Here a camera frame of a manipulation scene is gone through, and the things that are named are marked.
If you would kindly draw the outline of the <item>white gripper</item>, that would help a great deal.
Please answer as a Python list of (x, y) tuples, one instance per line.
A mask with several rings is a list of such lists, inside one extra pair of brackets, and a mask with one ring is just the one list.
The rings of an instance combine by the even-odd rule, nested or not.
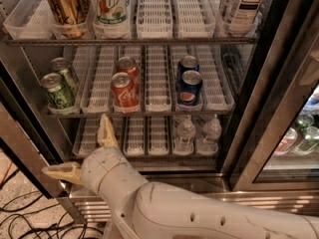
[(118, 141), (109, 117), (102, 115), (97, 133), (100, 148), (88, 155), (82, 166), (65, 162), (42, 168), (47, 176), (83, 185), (100, 197), (127, 197), (134, 192), (134, 169), (117, 148)]

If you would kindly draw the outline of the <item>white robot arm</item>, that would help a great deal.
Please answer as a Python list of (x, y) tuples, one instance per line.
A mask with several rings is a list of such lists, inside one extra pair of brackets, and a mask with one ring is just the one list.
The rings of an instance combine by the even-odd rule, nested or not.
[(124, 239), (319, 239), (319, 218), (214, 200), (149, 182), (126, 160), (102, 116), (99, 147), (81, 164), (44, 167), (55, 179), (80, 184), (106, 201)]

